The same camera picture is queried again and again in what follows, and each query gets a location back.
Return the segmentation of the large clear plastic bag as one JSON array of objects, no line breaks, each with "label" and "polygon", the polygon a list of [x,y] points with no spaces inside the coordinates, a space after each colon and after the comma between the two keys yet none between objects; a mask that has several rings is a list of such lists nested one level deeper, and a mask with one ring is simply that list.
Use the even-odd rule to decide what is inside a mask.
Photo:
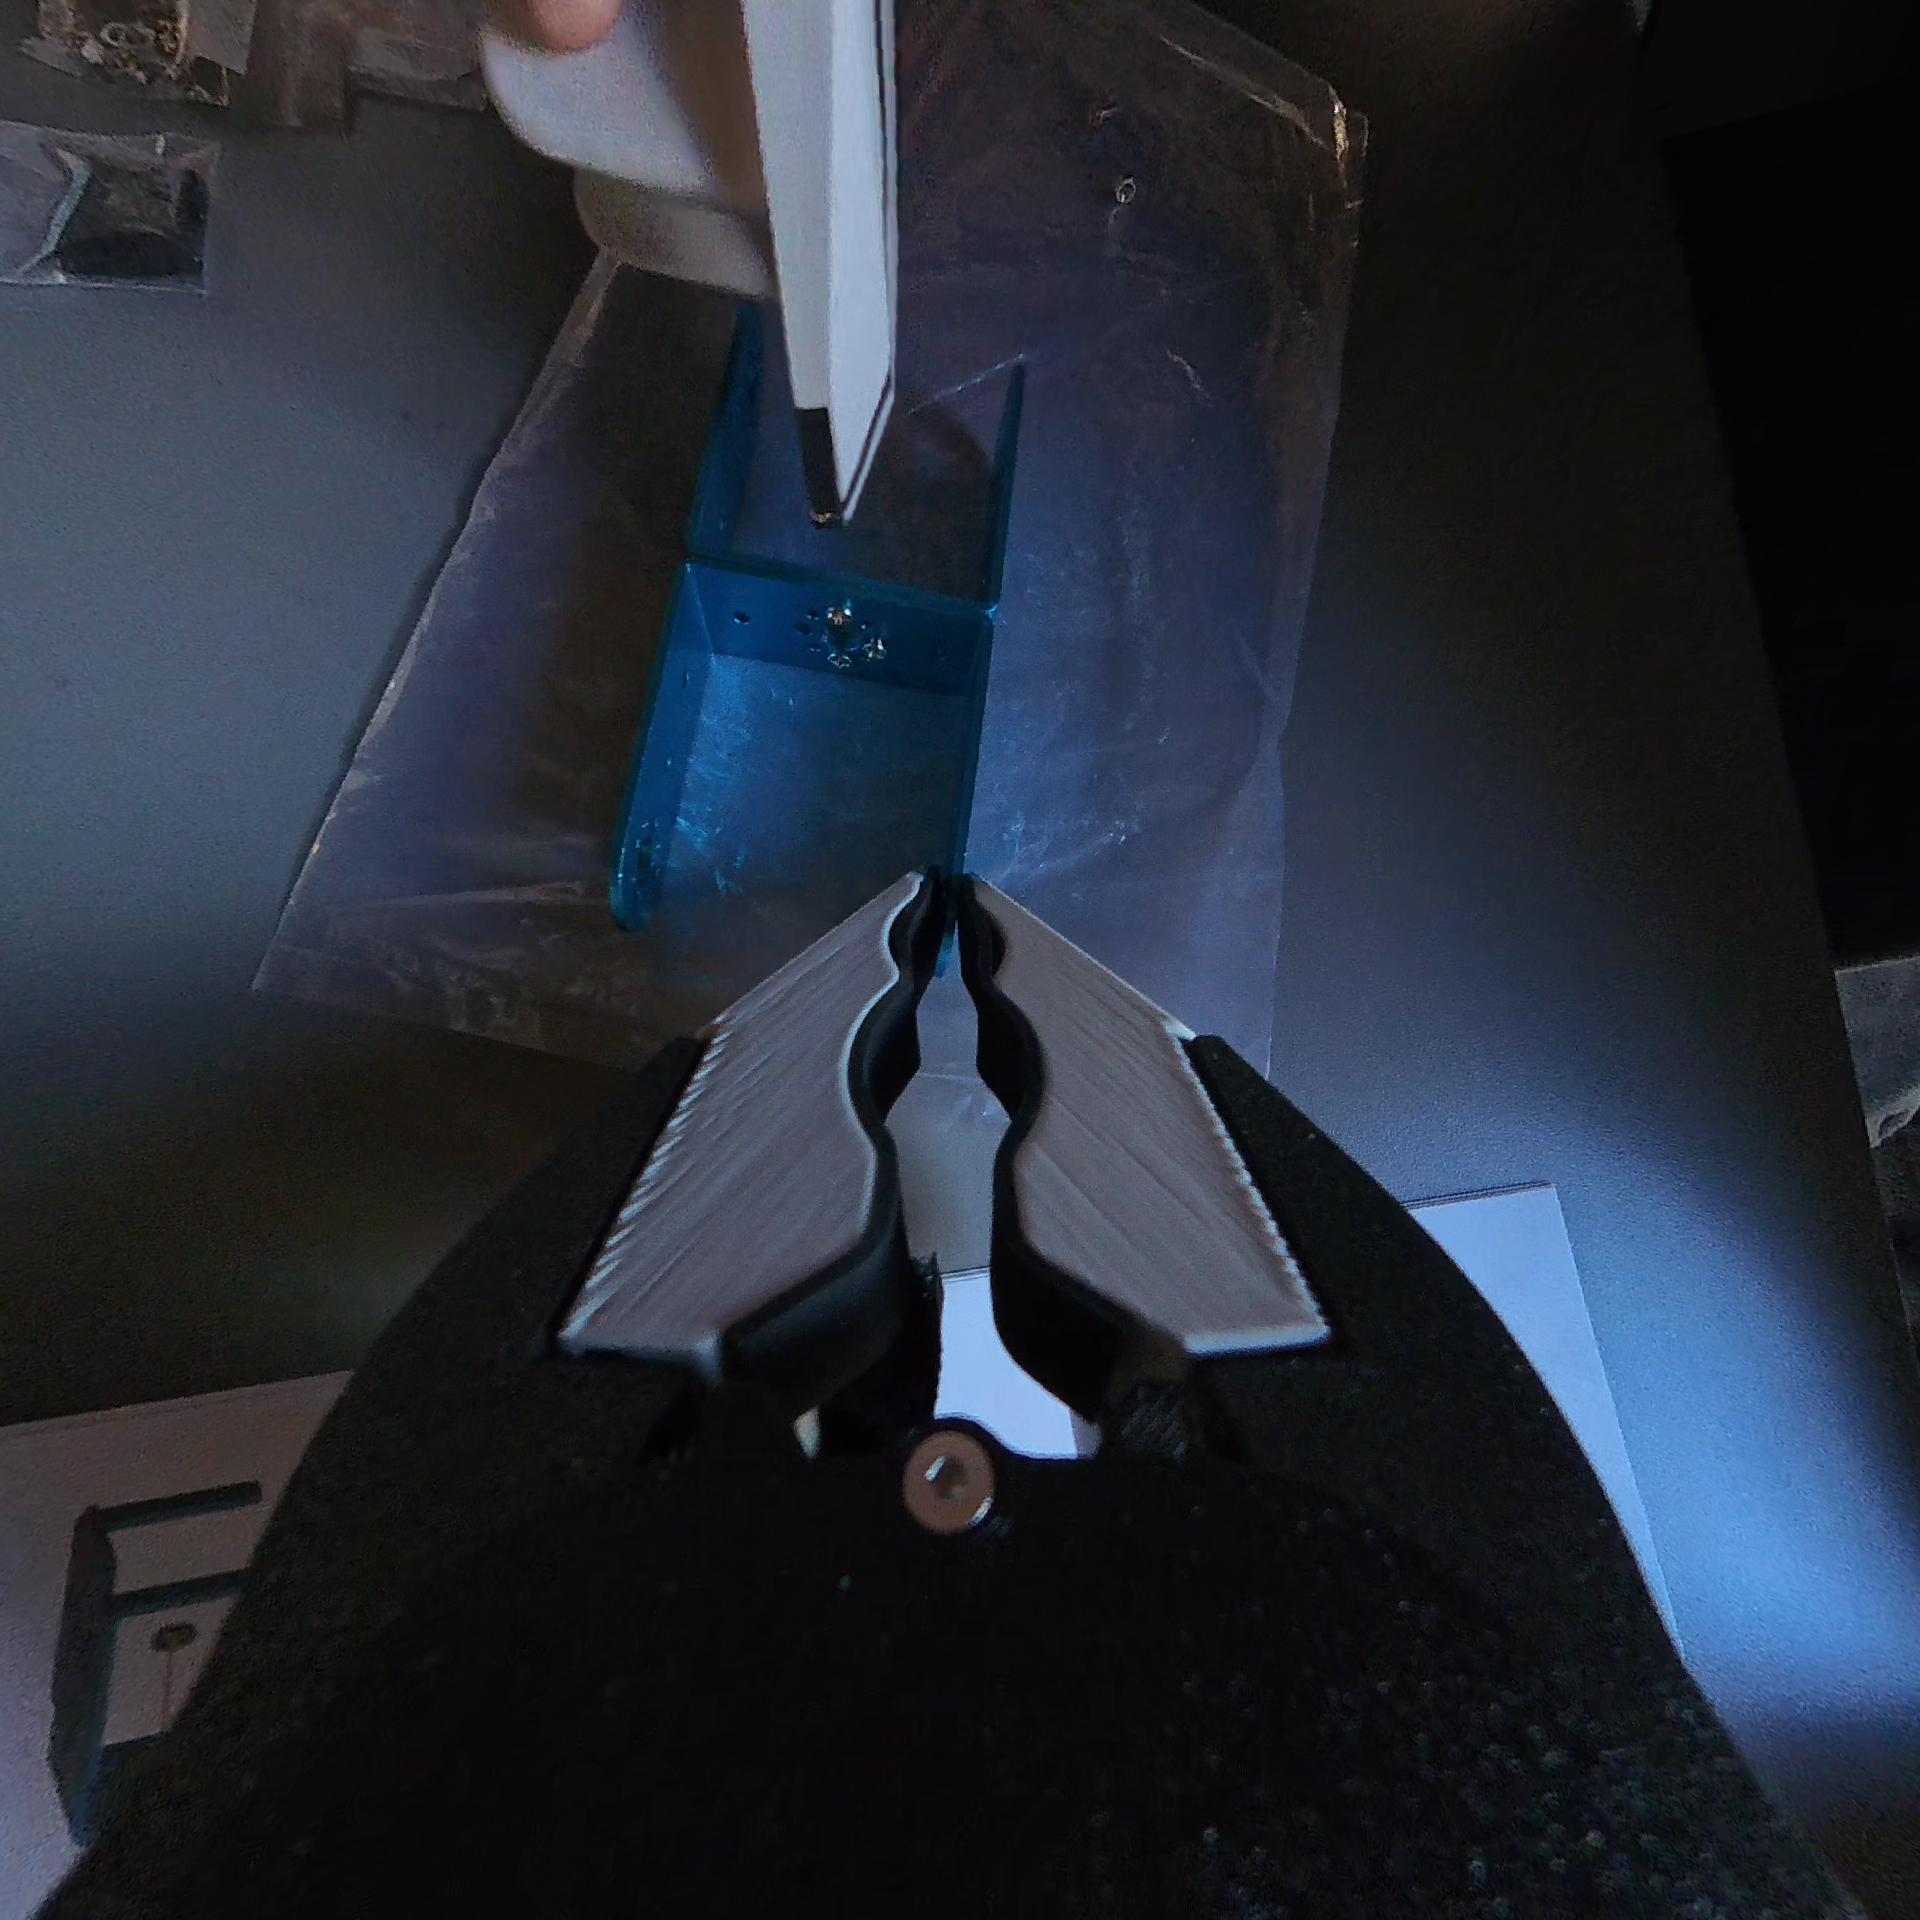
[{"label": "large clear plastic bag", "polygon": [[[1026,369],[968,872],[1267,1066],[1279,737],[1364,127],[1187,4],[903,4],[900,395]],[[1088,124],[1096,101],[1120,109]],[[1127,208],[1112,180],[1136,176]],[[263,993],[635,1066],[806,945],[615,923],[735,301],[592,267],[263,954]]]}]

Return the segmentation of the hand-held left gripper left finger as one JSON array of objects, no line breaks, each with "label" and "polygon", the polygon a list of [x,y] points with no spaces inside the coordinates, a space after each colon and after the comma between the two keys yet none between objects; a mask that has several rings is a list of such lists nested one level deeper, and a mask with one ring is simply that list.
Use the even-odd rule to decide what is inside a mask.
[{"label": "hand-held left gripper left finger", "polygon": [[915,1287],[885,1115],[942,937],[940,877],[903,876],[709,1023],[565,1356],[856,1373],[885,1352]]}]

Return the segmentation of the blue metal bracket assembly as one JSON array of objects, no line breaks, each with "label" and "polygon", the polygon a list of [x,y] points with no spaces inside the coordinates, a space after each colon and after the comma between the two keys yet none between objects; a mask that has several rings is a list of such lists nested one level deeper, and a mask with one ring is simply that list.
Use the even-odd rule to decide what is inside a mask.
[{"label": "blue metal bracket assembly", "polygon": [[610,848],[615,923],[806,945],[900,872],[963,865],[1026,369],[892,420],[854,524],[808,522],[784,338],[739,308]]}]

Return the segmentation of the white instruction booklet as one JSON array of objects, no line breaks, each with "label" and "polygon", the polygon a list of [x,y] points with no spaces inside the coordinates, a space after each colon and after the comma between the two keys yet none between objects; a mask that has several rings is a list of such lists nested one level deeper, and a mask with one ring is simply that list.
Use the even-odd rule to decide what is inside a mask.
[{"label": "white instruction booklet", "polygon": [[[1584,1448],[1661,1609],[1670,1601],[1627,1460],[1616,1402],[1548,1185],[1412,1204],[1412,1218],[1496,1313]],[[3,1739],[5,1880],[56,1865],[68,1829],[48,1762],[53,1667],[71,1529],[83,1509],[259,1482],[272,1505],[347,1373],[256,1384],[5,1429]]]}]

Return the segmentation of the pile of small hardware bags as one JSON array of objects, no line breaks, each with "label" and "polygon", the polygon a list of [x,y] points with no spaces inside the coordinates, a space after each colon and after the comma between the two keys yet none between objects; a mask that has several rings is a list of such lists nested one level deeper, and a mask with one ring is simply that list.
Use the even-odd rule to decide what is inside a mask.
[{"label": "pile of small hardware bags", "polygon": [[[30,57],[170,106],[229,108],[267,90],[292,127],[304,88],[342,80],[391,4],[54,2]],[[166,132],[98,136],[5,122],[3,279],[200,287],[216,151]]]}]

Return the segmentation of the grey desk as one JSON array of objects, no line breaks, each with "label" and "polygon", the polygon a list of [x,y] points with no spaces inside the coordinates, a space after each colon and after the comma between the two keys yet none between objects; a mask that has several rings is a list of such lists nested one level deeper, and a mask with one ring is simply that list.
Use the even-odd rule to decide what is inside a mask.
[{"label": "grey desk", "polygon": [[[1550,1181],[1687,1656],[1915,1916],[1915,1362],[1626,4],[1212,4],[1371,127],[1283,738],[1279,1091]],[[616,1075],[263,996],[584,279],[376,103],[207,290],[5,289],[5,1424],[333,1373]]]}]

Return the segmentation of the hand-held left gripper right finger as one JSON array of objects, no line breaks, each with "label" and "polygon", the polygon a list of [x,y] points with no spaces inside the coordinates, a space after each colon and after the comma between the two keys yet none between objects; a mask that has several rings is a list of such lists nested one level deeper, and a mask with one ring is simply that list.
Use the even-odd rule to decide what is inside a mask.
[{"label": "hand-held left gripper right finger", "polygon": [[992,1311],[1016,1360],[1224,1360],[1331,1327],[1194,1032],[982,880],[954,885],[976,1071],[1005,1113]]}]

